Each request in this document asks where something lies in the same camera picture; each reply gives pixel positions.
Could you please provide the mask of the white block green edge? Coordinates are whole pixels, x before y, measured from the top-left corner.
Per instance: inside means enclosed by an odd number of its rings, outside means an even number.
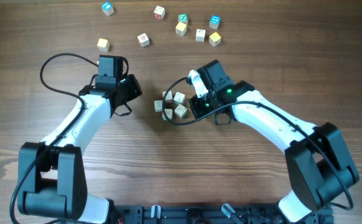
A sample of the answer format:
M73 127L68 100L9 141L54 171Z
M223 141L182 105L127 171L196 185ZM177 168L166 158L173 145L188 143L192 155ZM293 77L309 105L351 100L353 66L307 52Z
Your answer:
M186 113L188 112L188 109L183 105L178 105L175 108L174 112L179 118L184 118L186 116Z
M173 101L174 103L178 104L178 105L182 105L184 103L186 99L186 95L180 92L176 92L176 94L174 95Z

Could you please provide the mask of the red-framed picture block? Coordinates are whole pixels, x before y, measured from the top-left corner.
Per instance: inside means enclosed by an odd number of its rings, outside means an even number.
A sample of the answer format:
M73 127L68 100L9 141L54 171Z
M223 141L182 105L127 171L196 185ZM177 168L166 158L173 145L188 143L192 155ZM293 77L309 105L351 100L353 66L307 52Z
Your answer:
M173 101L172 91L164 91L163 99L165 103L171 103Z

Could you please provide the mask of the plain white block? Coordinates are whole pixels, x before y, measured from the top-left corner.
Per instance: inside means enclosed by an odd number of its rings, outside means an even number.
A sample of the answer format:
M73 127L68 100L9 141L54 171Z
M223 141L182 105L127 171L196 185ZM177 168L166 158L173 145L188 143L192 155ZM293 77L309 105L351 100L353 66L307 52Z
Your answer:
M167 109L165 108L162 114L162 119L163 120L173 120L173 110L172 109Z
M154 101L154 107L156 112L162 112L163 111L163 101L162 100L155 100Z

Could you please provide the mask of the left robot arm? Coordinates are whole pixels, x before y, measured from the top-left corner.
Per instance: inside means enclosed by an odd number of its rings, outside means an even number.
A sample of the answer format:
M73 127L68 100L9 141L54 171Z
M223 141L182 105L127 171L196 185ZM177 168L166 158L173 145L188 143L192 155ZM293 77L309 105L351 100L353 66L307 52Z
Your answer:
M16 211L52 223L123 222L113 200L88 193L82 156L101 125L142 90L125 57L100 55L96 67L98 72L75 95L76 105L55 131L20 148L9 206L13 223L18 222Z

